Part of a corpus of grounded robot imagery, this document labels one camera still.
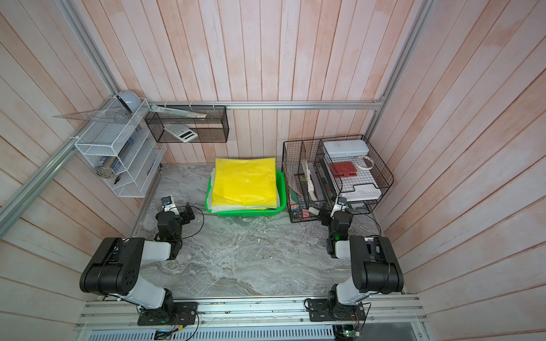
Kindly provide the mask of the green plastic basket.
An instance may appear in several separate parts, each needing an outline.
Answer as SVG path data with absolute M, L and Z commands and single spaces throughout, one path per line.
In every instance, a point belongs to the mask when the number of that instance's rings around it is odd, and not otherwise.
M 205 208 L 206 210 L 219 217 L 272 217 L 281 213 L 287 207 L 287 193 L 284 188 L 285 177 L 280 170 L 276 170 L 276 182 L 277 182 L 277 199 L 278 207 L 275 209 L 266 210 L 230 210 L 214 213 L 212 210 L 212 192 L 214 182 L 215 169 L 210 174 L 210 180 L 208 182 L 208 189 L 206 194 Z

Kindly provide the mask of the yellow raincoat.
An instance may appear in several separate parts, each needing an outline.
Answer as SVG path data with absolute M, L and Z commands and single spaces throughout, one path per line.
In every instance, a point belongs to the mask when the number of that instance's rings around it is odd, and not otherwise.
M 267 159 L 216 159 L 213 205 L 275 207 L 276 162 Z

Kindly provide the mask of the white raincoat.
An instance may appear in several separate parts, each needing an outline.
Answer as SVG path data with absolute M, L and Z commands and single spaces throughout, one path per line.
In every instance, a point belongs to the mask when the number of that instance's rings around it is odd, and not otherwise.
M 281 200 L 279 194 L 277 194 L 277 202 L 275 207 L 267 207 L 263 205 L 259 206 L 241 206 L 241 205 L 213 205 L 212 194 L 215 181 L 215 168 L 211 171 L 208 192 L 206 195 L 206 209 L 211 213 L 221 213 L 227 211 L 249 211 L 249 210 L 276 210 L 280 207 Z

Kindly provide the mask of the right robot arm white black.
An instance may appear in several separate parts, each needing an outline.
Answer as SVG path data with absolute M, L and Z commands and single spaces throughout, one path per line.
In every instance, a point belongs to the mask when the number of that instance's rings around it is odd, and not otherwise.
M 328 227 L 326 250 L 334 259 L 351 263 L 351 276 L 336 284 L 328 294 L 334 308 L 353 307 L 375 294 L 400 293 L 404 277 L 392 244 L 379 234 L 350 235 L 353 215 L 344 210 L 322 213 L 321 223 Z

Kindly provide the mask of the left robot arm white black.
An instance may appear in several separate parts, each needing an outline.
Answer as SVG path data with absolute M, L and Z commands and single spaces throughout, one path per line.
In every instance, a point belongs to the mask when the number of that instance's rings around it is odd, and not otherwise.
M 81 274 L 82 292 L 112 296 L 133 303 L 143 311 L 174 314 L 172 292 L 143 278 L 143 264 L 170 261 L 183 246 L 183 226 L 195 219 L 190 204 L 165 202 L 156 213 L 157 233 L 153 240 L 143 237 L 108 237 L 102 240 Z

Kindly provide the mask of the metal ruler in basket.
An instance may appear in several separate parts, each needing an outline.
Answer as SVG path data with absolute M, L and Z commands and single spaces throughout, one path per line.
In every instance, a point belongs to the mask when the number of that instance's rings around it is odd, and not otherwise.
M 152 105 L 149 108 L 150 112 L 158 114 L 176 115 L 178 117 L 193 118 L 193 119 L 205 119 L 207 114 L 191 112 L 184 109 L 174 109 L 170 107 L 160 107 L 158 105 Z

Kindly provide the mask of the white flat box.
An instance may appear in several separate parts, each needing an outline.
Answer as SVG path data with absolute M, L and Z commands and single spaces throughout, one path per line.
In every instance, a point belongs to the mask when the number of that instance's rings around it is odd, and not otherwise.
M 373 184 L 362 184 L 350 186 L 347 191 L 341 191 L 338 196 L 344 197 L 349 203 L 353 203 L 380 199 L 382 192 Z

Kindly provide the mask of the red card holder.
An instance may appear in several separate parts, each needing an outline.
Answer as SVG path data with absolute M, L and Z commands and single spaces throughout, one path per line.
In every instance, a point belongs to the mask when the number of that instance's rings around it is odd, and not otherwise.
M 338 162 L 329 165 L 329 170 L 334 178 L 348 178 L 357 176 L 358 171 L 352 162 Z

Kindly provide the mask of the white pencil case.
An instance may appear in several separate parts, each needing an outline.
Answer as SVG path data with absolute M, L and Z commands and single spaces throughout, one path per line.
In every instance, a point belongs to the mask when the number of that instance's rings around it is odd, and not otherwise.
M 324 149 L 332 159 L 368 156 L 370 151 L 367 143 L 361 139 L 324 142 Z

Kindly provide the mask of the rolled silver item on shelf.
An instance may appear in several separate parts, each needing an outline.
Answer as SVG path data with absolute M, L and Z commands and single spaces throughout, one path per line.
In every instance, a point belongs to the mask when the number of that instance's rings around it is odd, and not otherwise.
M 95 167 L 95 174 L 99 178 L 111 179 L 119 168 L 119 159 L 116 156 L 103 156 Z

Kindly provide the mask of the white calculator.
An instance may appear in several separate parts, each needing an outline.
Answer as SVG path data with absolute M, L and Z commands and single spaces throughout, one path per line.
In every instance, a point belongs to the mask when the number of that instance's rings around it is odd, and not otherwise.
M 189 143 L 198 138 L 198 134 L 183 124 L 169 124 L 164 127 L 166 132 L 182 143 Z

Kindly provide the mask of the clear triangle ruler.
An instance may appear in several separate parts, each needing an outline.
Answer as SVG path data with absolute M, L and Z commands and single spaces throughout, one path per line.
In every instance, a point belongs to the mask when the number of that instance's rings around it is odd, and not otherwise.
M 78 112 L 73 114 L 66 115 L 56 115 L 54 118 L 58 119 L 67 119 L 67 120 L 78 120 L 86 122 L 106 122 L 114 124 L 126 124 L 129 122 L 132 115 L 120 107 L 115 107 L 113 109 L 100 109 L 93 110 L 88 112 Z

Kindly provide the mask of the grey round tape dispenser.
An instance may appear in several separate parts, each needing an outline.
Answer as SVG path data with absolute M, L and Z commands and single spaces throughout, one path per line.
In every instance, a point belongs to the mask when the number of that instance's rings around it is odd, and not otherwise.
M 135 114 L 141 106 L 141 99 L 138 95 L 130 90 L 118 92 L 116 98 L 132 114 Z

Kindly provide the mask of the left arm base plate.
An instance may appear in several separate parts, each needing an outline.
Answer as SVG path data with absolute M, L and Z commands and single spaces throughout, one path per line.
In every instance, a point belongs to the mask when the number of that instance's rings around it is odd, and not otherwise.
M 158 309 L 142 309 L 138 326 L 193 325 L 196 322 L 197 302 L 167 303 Z

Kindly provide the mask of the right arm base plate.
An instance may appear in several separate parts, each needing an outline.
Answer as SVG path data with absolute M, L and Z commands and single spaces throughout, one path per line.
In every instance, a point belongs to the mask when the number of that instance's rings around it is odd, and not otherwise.
M 341 305 L 335 300 L 311 299 L 304 301 L 311 322 L 355 321 L 365 322 L 367 309 L 362 305 Z

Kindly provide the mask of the black mesh wall basket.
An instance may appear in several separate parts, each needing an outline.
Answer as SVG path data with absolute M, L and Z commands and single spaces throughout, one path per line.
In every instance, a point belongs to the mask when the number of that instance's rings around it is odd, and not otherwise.
M 207 114 L 205 119 L 178 117 L 176 115 L 158 114 L 148 111 L 145 122 L 153 137 L 159 143 L 182 143 L 164 127 L 169 124 L 183 124 L 198 134 L 198 138 L 189 143 L 226 143 L 229 136 L 227 110 L 224 106 L 202 105 L 158 105 L 174 109 Z

